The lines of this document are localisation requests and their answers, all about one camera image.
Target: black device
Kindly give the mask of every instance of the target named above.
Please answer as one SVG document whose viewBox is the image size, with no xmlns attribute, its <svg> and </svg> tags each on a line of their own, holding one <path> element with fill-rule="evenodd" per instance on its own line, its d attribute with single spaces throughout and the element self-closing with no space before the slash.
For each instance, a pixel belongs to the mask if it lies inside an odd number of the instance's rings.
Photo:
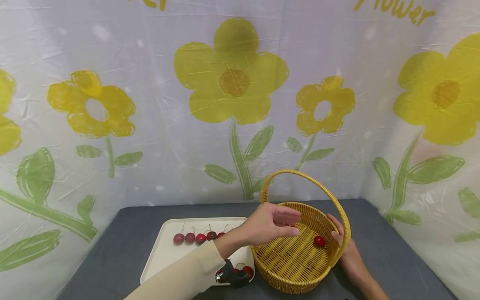
<svg viewBox="0 0 480 300">
<path fill-rule="evenodd" d="M 250 282 L 247 272 L 240 270 L 239 272 L 234 273 L 233 269 L 234 267 L 230 259 L 226 259 L 225 266 L 223 266 L 215 276 L 216 281 L 218 283 L 230 283 L 233 288 L 244 287 Z"/>
</svg>

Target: basket handle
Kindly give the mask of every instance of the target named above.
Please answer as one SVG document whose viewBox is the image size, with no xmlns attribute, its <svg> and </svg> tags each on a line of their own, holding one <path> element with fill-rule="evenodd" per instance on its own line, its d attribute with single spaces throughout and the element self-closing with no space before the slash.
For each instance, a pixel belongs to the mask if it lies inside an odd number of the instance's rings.
<svg viewBox="0 0 480 300">
<path fill-rule="evenodd" d="M 311 182 L 315 183 L 319 188 L 322 189 L 322 191 L 325 192 L 325 194 L 327 194 L 328 197 L 330 197 L 330 200 L 332 200 L 338 213 L 340 214 L 340 217 L 342 218 L 344 234 L 343 234 L 342 246 L 340 247 L 335 257 L 333 258 L 333 261 L 330 264 L 330 266 L 333 268 L 335 264 L 338 262 L 338 260 L 340 259 L 340 257 L 342 256 L 348 243 L 350 242 L 350 238 L 351 238 L 350 222 L 348 221 L 347 214 L 343 210 L 343 207 L 340 205 L 340 202 L 338 202 L 336 197 L 323 184 L 321 184 L 315 178 L 296 170 L 279 170 L 277 172 L 272 173 L 270 176 L 268 176 L 267 179 L 265 180 L 262 190 L 260 191 L 260 203 L 268 202 L 268 186 L 272 182 L 273 177 L 283 173 L 291 173 L 298 176 L 302 176 L 303 178 L 308 179 Z"/>
</svg>

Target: person's right hand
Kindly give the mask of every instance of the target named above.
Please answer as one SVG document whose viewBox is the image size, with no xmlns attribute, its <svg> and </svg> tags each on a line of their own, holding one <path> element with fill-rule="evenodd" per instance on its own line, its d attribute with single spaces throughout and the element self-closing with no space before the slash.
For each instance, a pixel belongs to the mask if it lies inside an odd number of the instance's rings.
<svg viewBox="0 0 480 300">
<path fill-rule="evenodd" d="M 333 222 L 333 224 L 335 224 L 340 233 L 338 234 L 335 231 L 332 231 L 332 237 L 338 242 L 338 245 L 341 246 L 344 233 L 343 225 L 331 214 L 327 214 L 327 217 Z M 354 240 L 350 240 L 350 243 L 348 243 L 345 252 L 343 252 L 342 257 L 340 258 L 340 263 L 350 279 L 350 282 L 356 287 L 361 288 L 361 286 L 365 285 L 372 279 L 370 272 L 368 272 L 367 267 L 363 263 Z"/>
</svg>

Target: hand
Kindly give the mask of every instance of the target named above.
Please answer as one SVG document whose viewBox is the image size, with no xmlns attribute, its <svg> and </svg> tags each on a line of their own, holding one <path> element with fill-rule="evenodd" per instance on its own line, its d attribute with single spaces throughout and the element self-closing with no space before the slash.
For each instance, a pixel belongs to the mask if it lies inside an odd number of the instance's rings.
<svg viewBox="0 0 480 300">
<path fill-rule="evenodd" d="M 289 225 L 299 222 L 300 216 L 299 211 L 286 206 L 261 204 L 242 225 L 216 239 L 216 248 L 222 258 L 227 259 L 244 246 L 257 246 L 276 238 L 297 236 L 299 230 Z"/>
<path fill-rule="evenodd" d="M 338 245 L 341 246 L 344 233 L 343 225 L 331 214 L 327 214 L 327 217 L 333 222 L 333 224 L 335 224 L 340 233 L 338 234 L 335 231 L 332 231 L 332 237 L 338 242 Z M 345 252 L 343 252 L 342 257 L 340 258 L 340 263 L 350 279 L 350 282 L 358 288 L 368 284 L 367 282 L 370 281 L 370 279 L 373 279 L 363 263 L 354 240 L 350 240 L 348 243 Z"/>
</svg>

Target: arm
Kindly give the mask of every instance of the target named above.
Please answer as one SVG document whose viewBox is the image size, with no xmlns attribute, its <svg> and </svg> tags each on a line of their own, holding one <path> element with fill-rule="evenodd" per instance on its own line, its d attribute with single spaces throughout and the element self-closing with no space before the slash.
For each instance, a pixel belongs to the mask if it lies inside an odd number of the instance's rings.
<svg viewBox="0 0 480 300">
<path fill-rule="evenodd" d="M 236 250 L 261 245 L 279 237 L 296 236 L 300 212 L 271 203 L 260 205 L 239 227 L 206 242 L 172 263 L 134 290 L 125 300 L 190 300 L 215 283 L 215 273 Z"/>
<path fill-rule="evenodd" d="M 332 231 L 332 237 L 338 242 L 338 245 L 342 245 L 342 223 L 331 214 L 327 214 L 327 217 L 335 224 L 340 233 Z M 362 292 L 366 300 L 389 300 L 384 290 L 367 270 L 354 240 L 350 240 L 350 243 L 348 243 L 345 252 L 340 258 L 340 263 L 350 282 Z"/>
</svg>

